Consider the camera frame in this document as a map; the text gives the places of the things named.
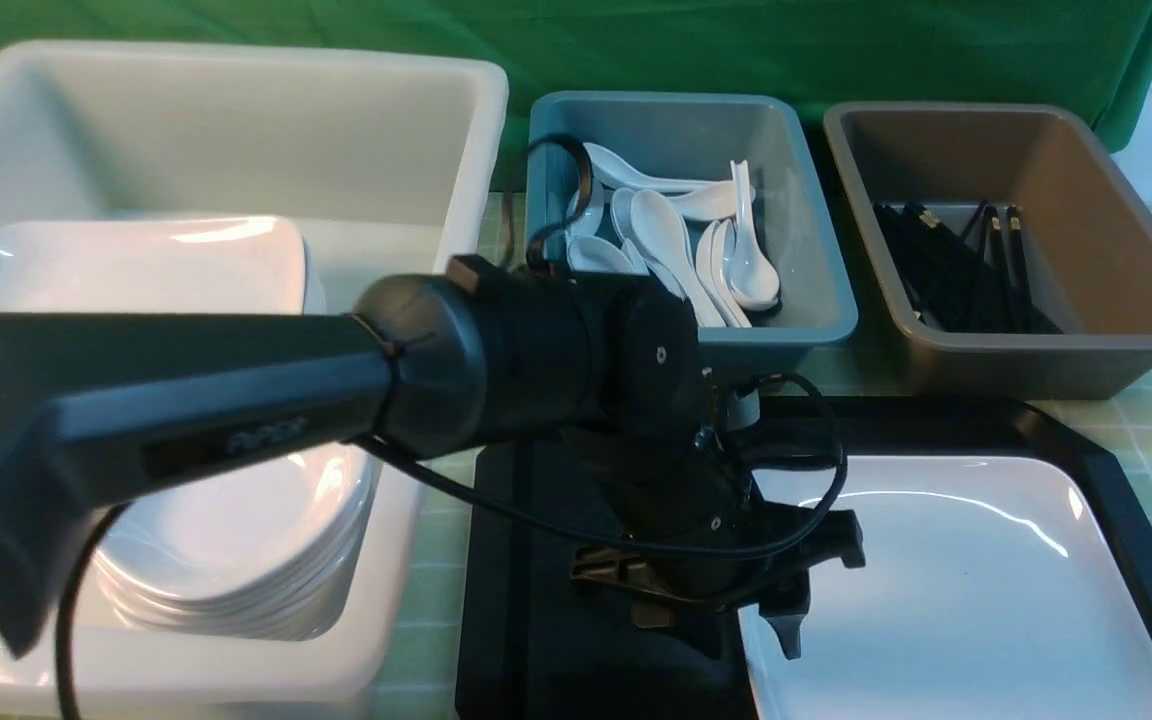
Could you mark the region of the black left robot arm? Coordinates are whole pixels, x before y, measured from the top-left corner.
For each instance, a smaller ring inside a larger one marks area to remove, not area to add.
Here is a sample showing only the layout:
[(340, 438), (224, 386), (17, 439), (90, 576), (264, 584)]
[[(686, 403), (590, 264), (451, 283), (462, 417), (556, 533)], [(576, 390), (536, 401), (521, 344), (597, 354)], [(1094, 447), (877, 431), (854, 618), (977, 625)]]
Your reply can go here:
[[(863, 568), (838, 416), (799, 457), (717, 429), (698, 323), (650, 275), (505, 270), (389, 275), (349, 314), (0, 313), (0, 637), (36, 647), (55, 617), (60, 714), (81, 715), (71, 626), (93, 552), (138, 498), (303, 448), (355, 445), (476, 509), (579, 541), (573, 582), (635, 609), (759, 607), (799, 655), (808, 573)], [(426, 461), (556, 430), (623, 537), (596, 536), (435, 473)]]

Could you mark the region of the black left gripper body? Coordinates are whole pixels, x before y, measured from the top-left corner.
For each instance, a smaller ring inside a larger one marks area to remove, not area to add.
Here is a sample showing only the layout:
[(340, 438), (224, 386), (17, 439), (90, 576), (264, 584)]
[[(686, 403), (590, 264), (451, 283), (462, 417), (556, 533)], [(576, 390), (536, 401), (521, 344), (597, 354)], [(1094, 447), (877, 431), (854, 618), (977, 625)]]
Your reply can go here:
[[(847, 458), (832, 430), (774, 430), (767, 420), (690, 441), (571, 430), (570, 447), (621, 525), (573, 559), (573, 584), (634, 600), (741, 609), (763, 589), (838, 559), (867, 558), (855, 511), (838, 510)], [(764, 497), (755, 470), (831, 470), (806, 506)]]

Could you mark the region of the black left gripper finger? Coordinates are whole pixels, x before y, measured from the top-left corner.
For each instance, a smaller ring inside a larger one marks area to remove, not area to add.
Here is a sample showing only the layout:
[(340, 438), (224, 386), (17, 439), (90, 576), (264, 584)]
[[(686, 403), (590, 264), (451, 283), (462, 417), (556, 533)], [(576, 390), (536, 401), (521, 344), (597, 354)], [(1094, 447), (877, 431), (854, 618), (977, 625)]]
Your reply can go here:
[(759, 615), (776, 635), (785, 659), (794, 661), (801, 655), (801, 626), (812, 606), (809, 575), (791, 575), (758, 594)]
[(631, 623), (684, 644), (710, 660), (723, 659), (723, 624), (717, 612), (664, 602), (631, 602)]

